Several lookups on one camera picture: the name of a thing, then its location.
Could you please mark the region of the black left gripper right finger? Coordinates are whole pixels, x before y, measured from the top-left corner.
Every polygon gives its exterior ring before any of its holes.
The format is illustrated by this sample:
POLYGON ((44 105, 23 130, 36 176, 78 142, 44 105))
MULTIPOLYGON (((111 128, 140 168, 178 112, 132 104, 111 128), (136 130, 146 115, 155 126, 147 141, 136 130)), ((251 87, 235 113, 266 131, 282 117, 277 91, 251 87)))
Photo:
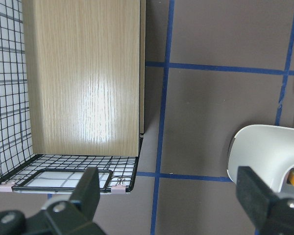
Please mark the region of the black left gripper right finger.
POLYGON ((238 167, 236 197, 257 235, 294 235, 294 195, 274 192, 249 166, 238 167))

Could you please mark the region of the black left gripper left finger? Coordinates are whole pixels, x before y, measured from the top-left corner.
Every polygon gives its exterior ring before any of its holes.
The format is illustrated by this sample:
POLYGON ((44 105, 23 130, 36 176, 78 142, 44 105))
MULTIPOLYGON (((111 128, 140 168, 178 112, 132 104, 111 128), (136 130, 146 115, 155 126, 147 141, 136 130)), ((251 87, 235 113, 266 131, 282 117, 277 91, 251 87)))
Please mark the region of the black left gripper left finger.
POLYGON ((104 235, 93 219, 100 200, 96 167, 85 170, 69 199, 47 201, 26 218, 19 210, 0 211, 0 235, 104 235))

